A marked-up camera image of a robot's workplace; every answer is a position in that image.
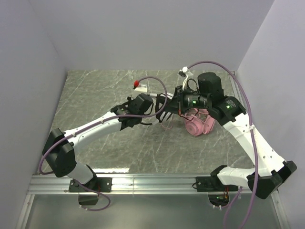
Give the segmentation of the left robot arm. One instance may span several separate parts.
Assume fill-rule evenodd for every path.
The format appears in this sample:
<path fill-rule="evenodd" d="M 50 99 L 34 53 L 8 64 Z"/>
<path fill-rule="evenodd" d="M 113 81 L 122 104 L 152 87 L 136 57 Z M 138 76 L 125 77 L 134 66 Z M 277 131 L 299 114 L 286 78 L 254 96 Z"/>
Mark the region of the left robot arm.
<path fill-rule="evenodd" d="M 42 160 L 47 161 L 56 177 L 68 176 L 85 186 L 94 185 L 95 173 L 89 166 L 76 161 L 75 155 L 102 136 L 139 124 L 152 104 L 153 99 L 142 93 L 80 127 L 64 132 L 54 129 L 43 149 Z"/>

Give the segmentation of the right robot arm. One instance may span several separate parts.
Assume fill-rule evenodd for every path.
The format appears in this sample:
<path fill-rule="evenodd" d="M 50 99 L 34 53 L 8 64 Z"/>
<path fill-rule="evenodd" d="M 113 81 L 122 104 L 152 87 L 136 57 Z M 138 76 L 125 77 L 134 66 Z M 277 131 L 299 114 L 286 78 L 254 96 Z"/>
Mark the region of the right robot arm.
<path fill-rule="evenodd" d="M 175 88 L 166 110 L 185 120 L 189 119 L 186 113 L 190 109 L 207 110 L 235 138 L 254 165 L 251 169 L 219 166 L 210 173 L 213 189 L 247 187 L 260 199 L 267 198 L 297 170 L 295 162 L 285 160 L 272 149 L 252 123 L 250 112 L 237 98 L 224 94 L 219 76 L 212 72 L 200 74 L 193 90 L 189 87 L 192 73 L 180 74 L 185 80 Z"/>

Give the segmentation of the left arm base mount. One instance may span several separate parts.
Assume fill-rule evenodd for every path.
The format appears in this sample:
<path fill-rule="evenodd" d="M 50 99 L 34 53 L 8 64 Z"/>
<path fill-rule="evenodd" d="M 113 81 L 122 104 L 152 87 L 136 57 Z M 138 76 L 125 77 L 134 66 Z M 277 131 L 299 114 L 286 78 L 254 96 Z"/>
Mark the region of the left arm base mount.
<path fill-rule="evenodd" d="M 111 177 L 94 177 L 93 181 L 84 185 L 72 179 L 68 188 L 69 193 L 78 193 L 78 203 L 84 207 L 95 206 L 102 197 L 101 193 L 110 193 L 111 190 Z"/>

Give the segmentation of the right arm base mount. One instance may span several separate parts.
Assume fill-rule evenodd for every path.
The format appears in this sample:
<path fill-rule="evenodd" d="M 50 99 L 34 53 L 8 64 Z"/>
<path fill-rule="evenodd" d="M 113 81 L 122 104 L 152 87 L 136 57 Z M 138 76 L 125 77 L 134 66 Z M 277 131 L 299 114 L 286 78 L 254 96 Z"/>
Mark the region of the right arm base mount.
<path fill-rule="evenodd" d="M 197 192 L 207 192 L 209 203 L 213 208 L 226 208 L 230 202 L 229 193 L 238 191 L 235 185 L 223 185 L 213 177 L 196 177 L 192 188 Z"/>

